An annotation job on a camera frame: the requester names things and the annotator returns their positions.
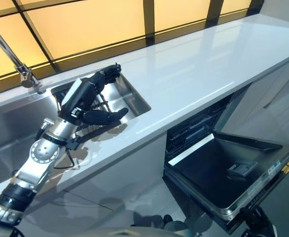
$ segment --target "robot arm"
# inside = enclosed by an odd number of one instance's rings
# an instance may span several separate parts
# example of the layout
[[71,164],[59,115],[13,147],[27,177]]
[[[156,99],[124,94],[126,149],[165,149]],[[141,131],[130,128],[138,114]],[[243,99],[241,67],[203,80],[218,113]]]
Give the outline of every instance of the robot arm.
[[49,179],[56,161],[64,154],[73,133],[82,123],[108,124],[121,119],[128,110],[108,113],[89,110],[96,95],[120,75],[119,64],[77,79],[62,101],[56,121],[45,121],[49,129],[30,148],[29,157],[0,195],[0,224],[15,226],[36,194]]

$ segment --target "white countertop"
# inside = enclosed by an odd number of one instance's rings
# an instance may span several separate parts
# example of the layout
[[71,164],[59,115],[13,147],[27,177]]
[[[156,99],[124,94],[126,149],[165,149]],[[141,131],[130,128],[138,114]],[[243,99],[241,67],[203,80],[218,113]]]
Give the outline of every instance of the white countertop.
[[[67,188],[287,61],[289,22],[254,15],[43,79],[49,85],[118,62],[151,106],[123,132],[86,142],[79,168],[45,188]],[[25,88],[12,89],[0,94],[0,103],[26,94]]]

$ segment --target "sink basin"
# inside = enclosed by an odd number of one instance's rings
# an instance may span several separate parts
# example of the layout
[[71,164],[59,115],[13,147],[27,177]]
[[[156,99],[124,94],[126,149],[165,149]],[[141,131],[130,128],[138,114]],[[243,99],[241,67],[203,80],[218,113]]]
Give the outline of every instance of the sink basin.
[[[54,96],[59,109],[63,98],[72,84],[73,82],[70,82],[51,90],[51,94]],[[122,108],[128,108],[129,112],[119,122],[111,125],[81,126],[76,131],[76,134],[83,137],[82,142],[96,137],[122,123],[126,123],[151,109],[149,104],[140,96],[122,74],[117,78],[115,83],[107,84],[105,86],[103,91],[97,95],[96,100],[91,107],[93,109],[107,112],[115,112]]]
[[[26,98],[0,106],[0,183],[9,179],[27,160],[29,148],[44,118],[56,119],[60,103],[76,79],[47,89],[42,95]],[[76,133],[85,142],[109,129],[149,111],[151,107],[121,75],[115,83],[108,84],[93,103],[94,109],[110,112],[124,107],[129,112],[121,121],[107,126],[82,126]]]

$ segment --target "robotic hand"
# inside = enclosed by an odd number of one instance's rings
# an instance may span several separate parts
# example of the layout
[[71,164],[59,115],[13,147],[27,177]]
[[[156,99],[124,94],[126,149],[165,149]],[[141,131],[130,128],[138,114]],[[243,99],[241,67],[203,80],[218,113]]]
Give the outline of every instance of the robotic hand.
[[240,214],[249,227],[242,237],[277,237],[276,227],[260,206],[254,210],[241,208]]
[[110,124],[121,119],[128,109],[109,113],[90,110],[96,95],[120,76],[121,66],[111,65],[90,78],[77,79],[62,101],[56,121],[45,119],[41,139],[30,148],[29,157],[0,195],[0,224],[15,226],[24,211],[49,179],[56,161],[73,140],[77,127],[86,124]]

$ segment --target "floor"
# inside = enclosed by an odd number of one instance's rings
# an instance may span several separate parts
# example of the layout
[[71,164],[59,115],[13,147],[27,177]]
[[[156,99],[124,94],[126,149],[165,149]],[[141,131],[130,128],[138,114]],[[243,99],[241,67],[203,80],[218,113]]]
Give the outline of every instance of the floor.
[[[238,128],[238,133],[289,142],[289,84],[272,104]],[[279,236],[289,237],[289,174],[261,207],[277,226]],[[177,187],[163,179],[126,200],[123,207],[115,211],[89,199],[62,192],[56,199],[27,215],[19,229],[26,237],[60,237],[96,227],[128,227],[135,224],[161,228],[165,214],[185,222],[194,236],[229,236]],[[231,236],[240,237],[245,228],[245,224],[242,224]]]

